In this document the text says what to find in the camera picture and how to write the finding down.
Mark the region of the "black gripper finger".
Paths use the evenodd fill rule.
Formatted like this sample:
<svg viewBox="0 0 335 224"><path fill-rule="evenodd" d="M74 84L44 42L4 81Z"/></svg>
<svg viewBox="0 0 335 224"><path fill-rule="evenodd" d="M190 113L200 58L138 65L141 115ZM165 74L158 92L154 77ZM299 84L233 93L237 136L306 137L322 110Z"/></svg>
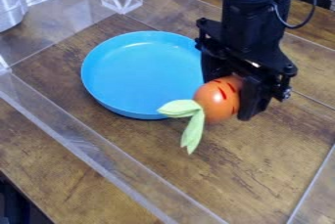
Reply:
<svg viewBox="0 0 335 224"><path fill-rule="evenodd" d="M232 73L228 58L222 53L212 53L206 50L201 52L201 73L205 82Z"/></svg>
<svg viewBox="0 0 335 224"><path fill-rule="evenodd" d="M239 120L248 121L264 112L271 98L269 86L257 77L247 76L240 91Z"/></svg>

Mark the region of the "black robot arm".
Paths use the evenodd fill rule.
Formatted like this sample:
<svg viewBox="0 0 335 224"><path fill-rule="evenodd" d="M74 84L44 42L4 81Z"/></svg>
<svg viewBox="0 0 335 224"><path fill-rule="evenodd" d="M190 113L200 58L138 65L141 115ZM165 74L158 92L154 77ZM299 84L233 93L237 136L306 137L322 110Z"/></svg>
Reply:
<svg viewBox="0 0 335 224"><path fill-rule="evenodd" d="M237 118L249 120L271 100L291 96L298 67L280 49L291 0L222 0L221 20L196 21L202 79L243 79Z"/></svg>

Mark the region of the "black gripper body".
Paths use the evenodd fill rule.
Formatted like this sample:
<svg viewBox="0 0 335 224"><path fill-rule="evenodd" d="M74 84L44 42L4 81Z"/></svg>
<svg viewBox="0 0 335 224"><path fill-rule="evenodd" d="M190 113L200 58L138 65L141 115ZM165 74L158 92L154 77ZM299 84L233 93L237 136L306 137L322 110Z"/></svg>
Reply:
<svg viewBox="0 0 335 224"><path fill-rule="evenodd" d="M298 68L280 50L291 0L222 0L220 21L196 21L196 47L228 58L232 73L255 76L272 98L289 97L289 80Z"/></svg>

